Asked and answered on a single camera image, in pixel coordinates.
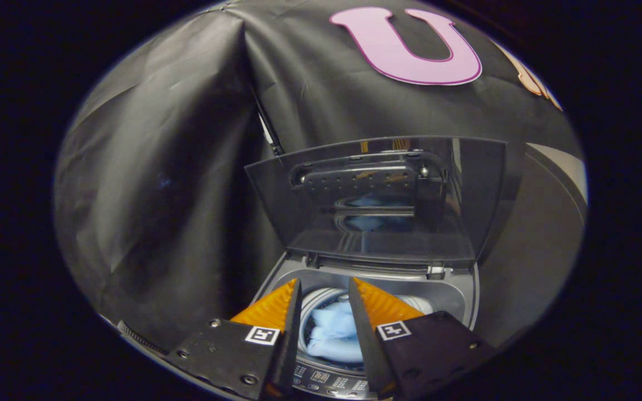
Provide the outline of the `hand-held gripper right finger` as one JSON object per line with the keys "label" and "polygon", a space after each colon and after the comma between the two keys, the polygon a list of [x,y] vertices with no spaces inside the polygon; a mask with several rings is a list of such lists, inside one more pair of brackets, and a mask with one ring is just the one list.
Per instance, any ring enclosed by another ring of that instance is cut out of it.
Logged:
{"label": "hand-held gripper right finger", "polygon": [[429,398],[497,354],[446,311],[422,313],[358,277],[347,293],[365,376],[378,399]]}

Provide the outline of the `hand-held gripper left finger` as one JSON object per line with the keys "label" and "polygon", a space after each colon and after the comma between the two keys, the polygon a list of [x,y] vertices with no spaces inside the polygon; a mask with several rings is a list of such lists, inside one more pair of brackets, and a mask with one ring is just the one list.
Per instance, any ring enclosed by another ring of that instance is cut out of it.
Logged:
{"label": "hand-held gripper left finger", "polygon": [[169,368],[227,400],[292,394],[303,290],[297,278],[233,318],[212,318],[166,355]]}

